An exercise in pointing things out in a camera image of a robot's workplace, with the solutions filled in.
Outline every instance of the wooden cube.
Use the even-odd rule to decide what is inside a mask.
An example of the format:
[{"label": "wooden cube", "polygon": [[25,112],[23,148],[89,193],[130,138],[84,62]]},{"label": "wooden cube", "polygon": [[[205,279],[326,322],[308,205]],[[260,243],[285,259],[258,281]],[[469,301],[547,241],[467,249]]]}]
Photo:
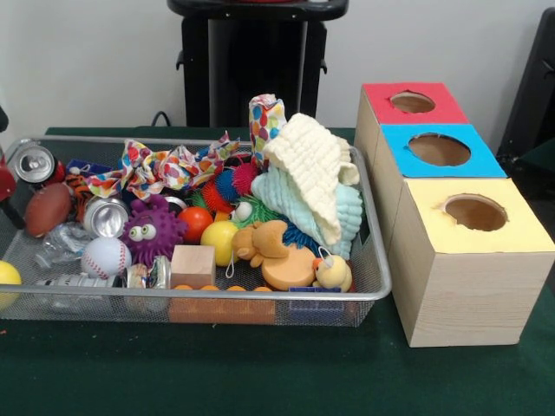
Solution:
[{"label": "wooden cube", "polygon": [[378,219],[386,250],[404,178],[505,178],[489,147],[468,124],[381,127],[373,173]]},{"label": "wooden cube", "polygon": [[171,288],[186,284],[200,289],[216,282],[216,249],[207,245],[176,245]]},{"label": "wooden cube", "polygon": [[388,260],[410,347],[514,344],[555,246],[510,179],[405,179]]},{"label": "wooden cube", "polygon": [[382,125],[467,124],[468,119],[444,84],[401,82],[365,84],[356,121],[355,147],[373,172]]}]

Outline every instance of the white baseball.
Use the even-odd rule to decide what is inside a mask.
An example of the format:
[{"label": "white baseball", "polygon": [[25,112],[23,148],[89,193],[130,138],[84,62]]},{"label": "white baseball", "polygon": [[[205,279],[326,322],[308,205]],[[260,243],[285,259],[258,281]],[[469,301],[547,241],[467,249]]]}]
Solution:
[{"label": "white baseball", "polygon": [[90,242],[81,257],[81,269],[90,277],[108,279],[131,265],[131,252],[118,238],[98,237]]}]

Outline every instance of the wire mesh basket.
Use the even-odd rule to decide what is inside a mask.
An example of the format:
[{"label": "wire mesh basket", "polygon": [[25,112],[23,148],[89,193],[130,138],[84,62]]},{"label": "wire mesh basket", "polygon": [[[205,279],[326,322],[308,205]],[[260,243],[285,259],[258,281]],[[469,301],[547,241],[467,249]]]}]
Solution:
[{"label": "wire mesh basket", "polygon": [[[123,150],[123,138],[45,136],[20,140],[12,145],[11,157],[29,143],[48,148],[61,162],[82,159],[92,163],[117,166]],[[154,151],[186,145],[192,152],[206,147],[205,140],[141,139]],[[245,149],[250,143],[241,144]],[[236,264],[233,279],[225,278],[225,268],[218,268],[216,285],[232,285],[247,291],[207,291],[171,289],[86,288],[35,285],[39,280],[74,275],[81,272],[79,262],[56,264],[42,270],[32,261],[42,240],[18,231],[0,213],[0,256],[20,272],[23,285],[0,286],[2,319],[72,320],[108,322],[197,322],[247,323],[265,325],[325,325],[356,327],[364,320],[375,301],[387,296],[391,280],[382,235],[375,214],[374,201],[361,154],[351,147],[351,156],[361,174],[364,204],[362,227],[353,242],[351,269],[356,293],[258,292],[264,285],[259,269],[247,262]],[[19,181],[11,203],[24,212],[33,195],[32,189]]]}]

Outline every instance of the rubber duck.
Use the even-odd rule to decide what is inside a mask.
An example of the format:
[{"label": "rubber duck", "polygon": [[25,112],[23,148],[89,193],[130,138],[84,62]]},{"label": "rubber duck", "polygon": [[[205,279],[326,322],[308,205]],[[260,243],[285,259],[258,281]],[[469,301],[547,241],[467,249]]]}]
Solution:
[{"label": "rubber duck", "polygon": [[312,262],[312,268],[316,273],[317,279],[312,284],[314,287],[326,289],[340,288],[344,293],[349,291],[353,283],[350,267],[340,256],[331,255],[325,259],[319,257]]}]

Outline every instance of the cloth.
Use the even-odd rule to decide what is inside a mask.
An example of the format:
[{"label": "cloth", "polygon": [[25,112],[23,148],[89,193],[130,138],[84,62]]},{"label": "cloth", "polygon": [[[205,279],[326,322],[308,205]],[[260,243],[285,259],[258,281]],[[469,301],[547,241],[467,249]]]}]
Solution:
[{"label": "cloth", "polygon": [[325,242],[323,231],[289,173],[270,165],[267,173],[257,176],[252,182],[252,193],[268,208],[285,215],[300,231],[314,238],[332,254],[349,260],[351,242],[362,223],[362,199],[357,189],[343,184],[336,187],[334,200],[341,233],[334,244]]},{"label": "cloth", "polygon": [[238,149],[239,141],[230,140],[227,132],[208,148],[196,154],[185,146],[153,152],[135,140],[125,140],[118,170],[86,178],[90,191],[109,198],[122,190],[147,199],[167,187],[175,191],[198,187],[223,168],[224,162]]},{"label": "cloth", "polygon": [[345,160],[344,143],[304,114],[295,114],[276,139],[264,147],[275,167],[290,174],[291,186],[310,207],[326,244],[336,244],[341,236],[337,217],[336,188],[339,179],[347,185],[358,182],[356,166]]},{"label": "cloth", "polygon": [[278,136],[286,122],[284,102],[274,94],[262,94],[249,102],[252,155],[258,168],[264,167],[264,146]]}]

